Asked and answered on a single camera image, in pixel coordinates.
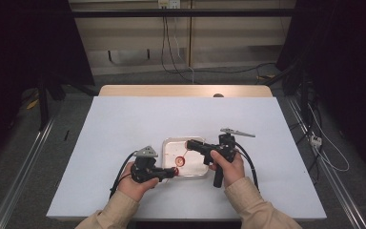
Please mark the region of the black curtain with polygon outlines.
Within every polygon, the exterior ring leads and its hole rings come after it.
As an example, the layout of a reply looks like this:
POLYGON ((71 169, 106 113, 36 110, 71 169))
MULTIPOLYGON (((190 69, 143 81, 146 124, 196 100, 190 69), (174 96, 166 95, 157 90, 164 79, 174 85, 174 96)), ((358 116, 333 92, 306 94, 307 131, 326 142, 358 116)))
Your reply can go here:
POLYGON ((93 83, 69 0, 0 0, 0 144, 23 91, 93 83))
POLYGON ((314 9, 292 17, 277 67, 297 60, 313 36, 304 71, 366 162, 366 0, 295 0, 314 9))

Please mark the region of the black metal stand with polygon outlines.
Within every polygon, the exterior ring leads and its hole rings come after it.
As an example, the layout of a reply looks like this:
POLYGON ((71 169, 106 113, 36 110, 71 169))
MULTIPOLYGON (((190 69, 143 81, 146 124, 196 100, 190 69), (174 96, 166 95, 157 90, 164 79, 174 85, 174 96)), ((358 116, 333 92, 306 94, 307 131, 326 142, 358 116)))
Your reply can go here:
POLYGON ((41 74, 37 81, 38 99, 40 103, 40 128, 42 131, 49 122, 48 95, 54 100, 63 100, 65 92, 59 81, 55 78, 46 77, 41 74))
POLYGON ((270 87, 278 81, 281 82, 285 95, 295 95, 296 92, 300 92, 301 117, 307 125, 311 125, 312 115, 309 108, 308 74, 305 70, 305 63, 302 60, 294 61, 284 71, 268 79, 264 85, 270 87))

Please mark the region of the person's right hand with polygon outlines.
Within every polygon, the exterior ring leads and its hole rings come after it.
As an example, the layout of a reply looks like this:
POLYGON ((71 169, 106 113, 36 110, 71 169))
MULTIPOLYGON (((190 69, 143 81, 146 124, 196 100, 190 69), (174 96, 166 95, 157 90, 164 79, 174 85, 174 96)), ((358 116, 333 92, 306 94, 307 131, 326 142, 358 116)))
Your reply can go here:
POLYGON ((211 151, 211 157, 213 158, 213 163, 209 168, 214 171, 216 171, 218 167, 222 169, 225 188, 228 188, 245 176, 243 159, 239 153, 234 155, 234 160, 232 162, 226 160, 217 151, 211 151))

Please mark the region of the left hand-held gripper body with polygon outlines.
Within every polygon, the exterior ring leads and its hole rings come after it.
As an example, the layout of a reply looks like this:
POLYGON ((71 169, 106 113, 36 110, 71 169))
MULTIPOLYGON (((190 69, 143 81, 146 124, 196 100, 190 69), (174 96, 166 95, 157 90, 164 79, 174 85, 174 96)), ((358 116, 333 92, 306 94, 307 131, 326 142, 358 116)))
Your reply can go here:
POLYGON ((155 177, 162 181, 165 178, 165 171, 155 166, 158 154, 151 146, 135 151, 132 155, 135 161, 131 167, 131 174, 135 182, 143 183, 155 177))

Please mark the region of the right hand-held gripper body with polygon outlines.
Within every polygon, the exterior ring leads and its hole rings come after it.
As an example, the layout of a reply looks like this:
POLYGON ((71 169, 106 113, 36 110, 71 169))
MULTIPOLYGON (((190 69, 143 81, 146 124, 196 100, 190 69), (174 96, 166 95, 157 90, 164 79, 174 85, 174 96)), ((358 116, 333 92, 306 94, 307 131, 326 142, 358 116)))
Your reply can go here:
MULTIPOLYGON (((238 130, 233 130, 230 128, 222 128, 221 132, 222 132, 222 134, 218 136, 219 143, 213 144, 214 145, 213 151, 219 152, 229 162, 232 162, 234 160, 234 155, 236 153, 239 153, 248 162, 248 164, 251 168, 253 180, 255 180, 255 167, 251 160, 251 157, 246 152, 246 150, 234 138, 236 135, 254 137, 254 134, 248 134, 248 133, 244 133, 244 132, 241 132, 238 130)), ((210 165, 213 162, 214 162, 214 160, 211 157, 211 153, 204 156, 205 165, 210 165)))

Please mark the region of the white wall socket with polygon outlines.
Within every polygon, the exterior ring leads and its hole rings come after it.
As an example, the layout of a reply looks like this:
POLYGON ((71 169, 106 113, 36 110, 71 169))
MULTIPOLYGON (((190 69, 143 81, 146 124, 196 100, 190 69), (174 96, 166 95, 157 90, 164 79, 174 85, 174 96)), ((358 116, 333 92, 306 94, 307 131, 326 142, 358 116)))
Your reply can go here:
POLYGON ((179 9, 181 7, 180 0, 157 0, 160 9, 179 9))

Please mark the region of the black horizontal bar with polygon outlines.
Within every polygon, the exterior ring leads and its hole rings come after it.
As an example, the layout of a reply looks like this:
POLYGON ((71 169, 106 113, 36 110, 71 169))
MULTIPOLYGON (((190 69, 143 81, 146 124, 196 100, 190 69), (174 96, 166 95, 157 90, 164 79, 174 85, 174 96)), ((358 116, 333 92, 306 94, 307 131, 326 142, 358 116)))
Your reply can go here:
POLYGON ((185 10, 74 10, 78 18, 95 17, 280 17, 296 14, 294 9, 185 9, 185 10))

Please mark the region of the person's left hand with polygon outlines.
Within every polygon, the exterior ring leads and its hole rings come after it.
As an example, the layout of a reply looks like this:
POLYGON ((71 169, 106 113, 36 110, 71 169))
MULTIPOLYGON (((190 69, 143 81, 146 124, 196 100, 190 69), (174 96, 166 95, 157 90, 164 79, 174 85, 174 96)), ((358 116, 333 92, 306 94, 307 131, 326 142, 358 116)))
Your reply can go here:
POLYGON ((130 174, 132 166, 132 161, 127 163, 126 168, 119 179, 117 190, 134 201, 139 202, 147 191, 154 188, 159 183, 159 179, 155 177, 146 182, 137 183, 132 179, 132 175, 130 174))

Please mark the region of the white rectangular tray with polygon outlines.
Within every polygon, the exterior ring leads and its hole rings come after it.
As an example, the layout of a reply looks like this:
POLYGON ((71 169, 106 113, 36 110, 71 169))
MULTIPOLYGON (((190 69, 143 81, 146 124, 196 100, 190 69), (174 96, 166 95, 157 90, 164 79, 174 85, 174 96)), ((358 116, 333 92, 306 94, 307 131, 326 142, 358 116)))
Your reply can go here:
POLYGON ((196 151, 189 151, 185 156, 185 164, 178 167, 175 164, 175 159, 178 156, 183 156, 186 152, 186 141, 188 137, 170 137, 164 140, 162 146, 162 167, 176 167, 179 170, 179 177, 203 177, 209 167, 203 163, 204 156, 196 151))

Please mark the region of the metal floor rail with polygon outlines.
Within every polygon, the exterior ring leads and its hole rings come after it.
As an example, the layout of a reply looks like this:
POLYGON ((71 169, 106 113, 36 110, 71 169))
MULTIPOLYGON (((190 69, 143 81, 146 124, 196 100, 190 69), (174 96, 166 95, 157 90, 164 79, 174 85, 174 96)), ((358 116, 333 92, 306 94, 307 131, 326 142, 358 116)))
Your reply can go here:
POLYGON ((23 190, 28 182, 33 167, 41 154, 47 138, 51 133, 51 129, 55 118, 51 118, 48 123, 40 130, 34 140, 25 161, 23 162, 14 182, 7 191, 3 201, 0 204, 0 229, 6 229, 12 212, 20 199, 23 190))
POLYGON ((366 229, 366 222, 361 215, 356 203, 348 190, 344 186, 340 177, 337 174, 337 170, 330 164, 330 160, 326 157, 322 147, 317 148, 312 146, 312 151, 315 154, 316 161, 319 163, 321 170, 328 179, 331 187, 343 209, 347 218, 352 224, 354 229, 366 229))

